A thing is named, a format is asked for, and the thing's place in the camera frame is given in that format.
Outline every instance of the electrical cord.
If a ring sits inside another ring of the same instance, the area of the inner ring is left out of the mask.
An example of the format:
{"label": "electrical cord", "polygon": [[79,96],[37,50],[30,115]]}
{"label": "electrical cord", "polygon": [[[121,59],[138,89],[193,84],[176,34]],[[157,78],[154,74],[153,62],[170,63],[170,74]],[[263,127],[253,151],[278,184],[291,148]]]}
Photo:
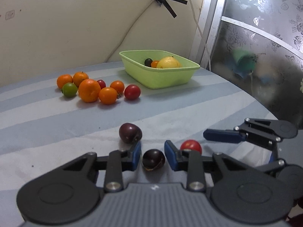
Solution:
{"label": "electrical cord", "polygon": [[133,23],[130,25],[130,27],[128,28],[128,30],[124,33],[123,37],[121,38],[121,40],[119,41],[119,43],[116,45],[116,47],[110,52],[110,54],[107,56],[107,58],[105,59],[104,62],[107,62],[111,56],[116,52],[116,50],[121,46],[121,44],[123,43],[124,39],[126,38],[127,34],[129,33],[129,31],[131,30],[131,28],[134,26],[134,24],[138,21],[138,19],[141,17],[141,15],[150,7],[150,5],[154,2],[155,0],[152,0],[147,7],[139,14],[139,16],[133,21]]}
{"label": "electrical cord", "polygon": [[209,51],[208,51],[208,49],[207,49],[207,45],[206,45],[205,41],[203,40],[203,33],[202,33],[202,31],[201,31],[201,29],[200,29],[200,27],[199,27],[198,21],[196,20],[196,16],[195,16],[195,14],[194,14],[194,7],[193,7],[193,5],[192,5],[191,0],[189,0],[189,4],[190,4],[190,7],[191,7],[192,15],[193,15],[193,17],[194,17],[194,21],[195,21],[195,23],[196,23],[196,25],[197,25],[197,28],[198,28],[198,30],[199,30],[199,33],[200,33],[200,35],[201,35],[201,41],[204,43],[204,46],[205,46],[205,50],[206,50],[207,57],[208,57],[208,61],[209,61],[209,70],[212,71],[212,67],[211,67],[211,63],[210,63],[210,53],[209,53]]}

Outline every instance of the green tomato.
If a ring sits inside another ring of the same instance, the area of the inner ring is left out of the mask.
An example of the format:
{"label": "green tomato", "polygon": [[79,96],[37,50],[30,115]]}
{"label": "green tomato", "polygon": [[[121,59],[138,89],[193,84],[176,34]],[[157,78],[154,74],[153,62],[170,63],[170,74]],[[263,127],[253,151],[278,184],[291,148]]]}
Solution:
{"label": "green tomato", "polygon": [[77,86],[74,83],[66,83],[62,87],[62,93],[65,97],[71,98],[76,95],[78,91]]}

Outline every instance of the light green container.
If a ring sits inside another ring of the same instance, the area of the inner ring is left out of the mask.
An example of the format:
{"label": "light green container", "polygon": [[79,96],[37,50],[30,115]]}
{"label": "light green container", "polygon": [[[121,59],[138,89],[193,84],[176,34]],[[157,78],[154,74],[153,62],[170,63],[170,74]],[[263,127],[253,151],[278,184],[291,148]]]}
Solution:
{"label": "light green container", "polygon": [[[186,58],[162,50],[131,50],[120,52],[125,71],[139,83],[150,89],[161,89],[187,83],[200,66]],[[147,58],[161,60],[173,56],[181,68],[158,69],[144,65]]]}

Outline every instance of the wall stain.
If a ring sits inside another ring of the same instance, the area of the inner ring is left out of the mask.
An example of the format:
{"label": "wall stain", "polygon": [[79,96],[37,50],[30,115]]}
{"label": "wall stain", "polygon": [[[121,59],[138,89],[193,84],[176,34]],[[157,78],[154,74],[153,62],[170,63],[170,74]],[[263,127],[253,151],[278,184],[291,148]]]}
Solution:
{"label": "wall stain", "polygon": [[14,16],[15,16],[15,10],[8,11],[5,14],[5,20],[12,19],[14,18]]}

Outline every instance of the blue and white tablecloth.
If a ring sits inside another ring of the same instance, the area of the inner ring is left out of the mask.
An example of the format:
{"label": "blue and white tablecloth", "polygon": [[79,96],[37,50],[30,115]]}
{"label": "blue and white tablecloth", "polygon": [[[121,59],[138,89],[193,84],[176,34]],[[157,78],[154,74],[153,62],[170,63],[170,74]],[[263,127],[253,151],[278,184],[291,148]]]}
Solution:
{"label": "blue and white tablecloth", "polygon": [[[57,88],[59,75],[77,71],[107,85],[122,80],[141,88],[139,100],[119,99],[115,105],[84,103],[77,96],[68,100]],[[0,227],[17,227],[22,218],[16,206],[18,189],[47,171],[86,152],[99,156],[126,148],[119,139],[119,127],[129,122],[143,131],[142,152],[151,148],[163,151],[164,141],[177,147],[195,139],[203,155],[224,152],[257,166],[269,161],[270,152],[248,142],[214,143],[203,138],[208,128],[233,129],[246,117],[276,119],[246,92],[225,79],[198,70],[189,83],[151,90],[127,75],[121,62],[104,63],[41,76],[0,88]],[[123,173],[128,182],[186,182],[185,172],[172,172],[166,163],[162,170]],[[104,173],[97,185],[101,186]]]}

